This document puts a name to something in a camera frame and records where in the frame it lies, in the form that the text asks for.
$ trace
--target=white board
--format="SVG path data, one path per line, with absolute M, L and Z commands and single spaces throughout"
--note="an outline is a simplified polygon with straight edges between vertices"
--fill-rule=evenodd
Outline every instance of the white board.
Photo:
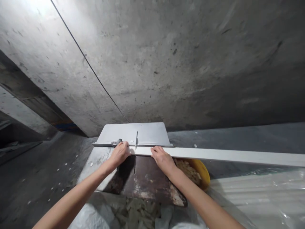
M 130 153 L 150 156 L 150 147 L 130 146 Z M 164 148 L 172 157 L 305 167 L 305 155 L 199 148 Z

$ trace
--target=yellow bucket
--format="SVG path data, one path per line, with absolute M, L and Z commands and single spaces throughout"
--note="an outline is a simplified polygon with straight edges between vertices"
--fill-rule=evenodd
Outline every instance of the yellow bucket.
M 207 168 L 205 167 L 205 165 L 201 162 L 201 160 L 198 160 L 198 159 L 184 158 L 183 160 L 189 162 L 190 166 L 193 167 L 197 173 L 199 173 L 199 175 L 201 177 L 201 183 L 200 183 L 199 187 L 203 191 L 206 191 L 210 185 L 210 174 L 207 171 Z

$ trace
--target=person's left hand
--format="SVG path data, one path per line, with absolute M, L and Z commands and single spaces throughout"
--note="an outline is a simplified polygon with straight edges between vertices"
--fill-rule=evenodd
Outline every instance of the person's left hand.
M 128 151 L 128 142 L 120 142 L 116 148 L 114 148 L 109 160 L 116 167 L 122 164 L 125 159 L 130 156 L 130 152 Z

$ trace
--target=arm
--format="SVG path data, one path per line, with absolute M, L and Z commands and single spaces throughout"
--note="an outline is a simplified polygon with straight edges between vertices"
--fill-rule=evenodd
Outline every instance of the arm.
M 151 148 L 151 152 L 151 157 L 155 159 L 157 165 L 169 180 L 190 201 L 208 228 L 244 228 L 211 197 L 195 185 L 180 169 L 178 169 L 172 157 L 166 153 L 162 147 L 155 146 L 154 148 Z
M 68 228 L 99 184 L 130 155 L 127 147 L 128 142 L 121 142 L 107 161 L 64 195 L 33 228 Z

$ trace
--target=clear plastic tarp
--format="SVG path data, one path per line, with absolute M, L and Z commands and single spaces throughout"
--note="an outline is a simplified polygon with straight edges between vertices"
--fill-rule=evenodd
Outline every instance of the clear plastic tarp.
M 246 228 L 305 228 L 305 169 L 264 169 L 247 176 L 211 180 L 207 193 Z M 206 228 L 189 204 L 187 208 L 144 204 L 144 212 L 131 214 L 142 200 L 94 193 L 70 228 Z

